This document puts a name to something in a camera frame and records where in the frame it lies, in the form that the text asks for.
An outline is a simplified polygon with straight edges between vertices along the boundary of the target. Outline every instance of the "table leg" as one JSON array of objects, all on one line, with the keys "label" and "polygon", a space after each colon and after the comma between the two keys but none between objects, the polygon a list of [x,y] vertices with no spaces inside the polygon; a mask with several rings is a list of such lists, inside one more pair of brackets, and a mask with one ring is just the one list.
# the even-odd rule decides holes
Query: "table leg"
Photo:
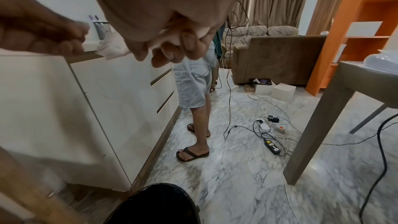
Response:
[{"label": "table leg", "polygon": [[361,129],[363,126],[365,126],[368,122],[370,122],[370,120],[375,118],[378,114],[380,114],[386,108],[388,108],[386,104],[381,105],[372,114],[370,114],[367,118],[365,118],[362,122],[360,122],[357,126],[355,126],[355,128],[353,128],[349,133],[355,134],[359,129]]},{"label": "table leg", "polygon": [[283,174],[289,185],[294,185],[350,100],[354,91],[347,88],[337,68],[303,135],[300,138]]},{"label": "table leg", "polygon": [[39,187],[17,161],[0,147],[0,193],[47,224],[83,224],[78,214],[50,191]]}]

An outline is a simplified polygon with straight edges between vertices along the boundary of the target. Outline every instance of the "denim shorts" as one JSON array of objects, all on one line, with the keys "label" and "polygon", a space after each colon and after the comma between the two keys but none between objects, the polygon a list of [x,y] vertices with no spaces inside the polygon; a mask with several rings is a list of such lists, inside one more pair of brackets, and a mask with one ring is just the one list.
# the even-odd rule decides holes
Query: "denim shorts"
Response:
[{"label": "denim shorts", "polygon": [[199,108],[206,104],[205,94],[210,92],[211,70],[217,63],[215,48],[211,42],[203,58],[193,61],[185,57],[175,64],[173,71],[180,107]]}]

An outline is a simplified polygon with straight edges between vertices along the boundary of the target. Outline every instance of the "wooden stick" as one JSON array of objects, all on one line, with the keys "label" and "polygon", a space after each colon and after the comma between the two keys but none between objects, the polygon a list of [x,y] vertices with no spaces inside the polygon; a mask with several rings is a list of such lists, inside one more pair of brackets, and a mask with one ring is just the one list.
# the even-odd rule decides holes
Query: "wooden stick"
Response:
[{"label": "wooden stick", "polygon": [[35,179],[0,147],[0,192],[47,224],[84,224],[83,219]]}]

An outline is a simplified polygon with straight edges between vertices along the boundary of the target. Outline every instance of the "cabinet door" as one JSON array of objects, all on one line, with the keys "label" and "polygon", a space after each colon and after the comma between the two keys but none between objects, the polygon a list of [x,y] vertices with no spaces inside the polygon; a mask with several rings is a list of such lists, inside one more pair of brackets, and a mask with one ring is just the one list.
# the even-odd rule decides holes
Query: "cabinet door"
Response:
[{"label": "cabinet door", "polygon": [[50,183],[127,190],[126,177],[63,57],[0,57],[0,145]]},{"label": "cabinet door", "polygon": [[71,66],[133,182],[161,135],[158,108],[150,86],[150,57],[139,62],[130,54]]}]

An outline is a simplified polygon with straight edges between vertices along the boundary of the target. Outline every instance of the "sofa armrest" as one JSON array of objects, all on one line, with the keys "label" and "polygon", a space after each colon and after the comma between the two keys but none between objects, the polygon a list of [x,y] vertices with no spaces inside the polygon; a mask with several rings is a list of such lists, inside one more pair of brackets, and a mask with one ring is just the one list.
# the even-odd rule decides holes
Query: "sofa armrest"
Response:
[{"label": "sofa armrest", "polygon": [[246,66],[249,60],[249,46],[233,45],[232,80],[235,85],[245,83]]}]

